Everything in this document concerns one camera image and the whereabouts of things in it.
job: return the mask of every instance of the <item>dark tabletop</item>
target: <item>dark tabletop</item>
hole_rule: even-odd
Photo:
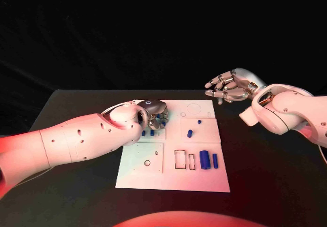
[[[32,127],[47,128],[132,99],[210,100],[203,90],[53,92]],[[122,147],[56,166],[0,200],[0,226],[112,226],[160,211],[230,215],[266,226],[327,225],[327,165],[317,145],[295,131],[248,127],[251,101],[213,100],[230,193],[115,188]]]

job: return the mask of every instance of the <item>blue block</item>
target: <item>blue block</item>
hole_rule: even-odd
[[[210,169],[212,168],[207,150],[200,151],[200,164],[202,164],[202,169]]]
[[[216,159],[216,154],[213,154],[213,168],[217,169],[217,159]]]
[[[189,132],[187,132],[187,137],[189,137],[189,138],[191,137],[191,134],[193,134],[193,131],[189,130]]]

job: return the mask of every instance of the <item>cable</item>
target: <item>cable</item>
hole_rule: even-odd
[[[324,153],[323,153],[323,150],[321,150],[321,147],[320,147],[320,145],[318,145],[318,150],[320,150],[320,154],[321,154],[321,156],[323,156],[323,159],[324,159],[324,161],[325,161],[325,164],[327,164],[325,156],[324,156]]]
[[[27,179],[26,181],[23,181],[21,183],[19,183],[14,187],[17,187],[19,185],[21,185],[23,183],[29,182],[30,180],[36,179],[40,175],[43,175],[46,172],[49,172],[55,167],[49,168],[43,173],[40,173],[39,175],[36,175],[34,177],[32,177],[30,179]]]

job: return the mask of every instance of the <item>rectangular cutout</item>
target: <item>rectangular cutout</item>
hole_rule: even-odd
[[[186,169],[186,151],[176,150],[176,169]]]
[[[196,170],[194,155],[189,154],[189,169]]]

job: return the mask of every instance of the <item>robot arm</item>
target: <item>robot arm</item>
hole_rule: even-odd
[[[30,175],[65,163],[92,159],[134,144],[148,125],[160,129],[155,115],[166,103],[145,100],[125,102],[102,114],[76,117],[50,128],[0,138],[0,197]]]
[[[219,75],[204,87],[213,84],[217,84],[214,90],[206,90],[206,95],[217,97],[219,104],[222,98],[227,102],[252,99],[251,107],[239,114],[249,126],[259,122],[278,135],[294,129],[314,144],[327,147],[327,96],[314,97],[289,85],[266,86],[240,68]]]

